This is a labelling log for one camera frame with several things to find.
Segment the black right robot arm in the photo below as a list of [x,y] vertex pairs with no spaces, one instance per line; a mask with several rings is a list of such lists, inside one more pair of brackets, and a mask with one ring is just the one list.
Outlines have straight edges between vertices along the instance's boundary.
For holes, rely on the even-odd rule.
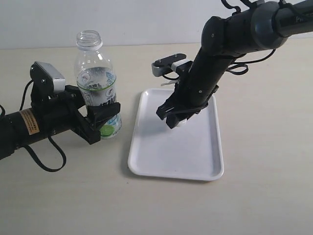
[[274,53],[292,35],[313,29],[313,3],[280,1],[244,1],[246,10],[223,1],[233,13],[228,18],[211,17],[203,27],[201,47],[194,60],[177,53],[152,63],[156,77],[167,78],[174,72],[173,93],[160,105],[156,114],[169,128],[190,119],[206,108],[218,89],[225,72],[248,71],[248,62],[239,59],[249,53],[269,50]]

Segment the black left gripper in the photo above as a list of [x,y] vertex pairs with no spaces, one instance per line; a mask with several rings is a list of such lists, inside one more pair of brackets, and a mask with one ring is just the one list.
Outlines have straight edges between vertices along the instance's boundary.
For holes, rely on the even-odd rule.
[[35,143],[59,133],[71,130],[89,144],[100,141],[101,127],[120,112],[119,102],[104,106],[87,106],[87,115],[79,109],[85,105],[77,86],[66,85],[65,91],[48,97],[48,100],[33,102],[31,112],[37,122],[39,132],[31,136]]

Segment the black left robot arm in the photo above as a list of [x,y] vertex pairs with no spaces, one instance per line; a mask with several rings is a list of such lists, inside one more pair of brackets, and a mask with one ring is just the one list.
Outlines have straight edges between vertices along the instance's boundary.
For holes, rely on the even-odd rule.
[[118,102],[88,106],[87,115],[79,109],[85,105],[78,87],[67,85],[52,98],[32,92],[31,108],[5,115],[0,120],[0,157],[6,158],[17,149],[71,130],[89,144],[101,139],[101,127],[120,112]]

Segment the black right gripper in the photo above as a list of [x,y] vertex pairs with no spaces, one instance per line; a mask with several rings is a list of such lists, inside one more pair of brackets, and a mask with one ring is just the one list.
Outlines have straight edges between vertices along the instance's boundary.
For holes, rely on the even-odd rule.
[[175,85],[173,93],[165,100],[165,102],[157,108],[156,114],[161,120],[166,119],[166,124],[170,129],[175,128],[181,121],[190,119],[193,115],[199,114],[201,110],[208,106],[210,98],[218,90],[219,86],[215,85],[213,91],[205,99],[201,105],[187,105],[179,101],[178,85]]

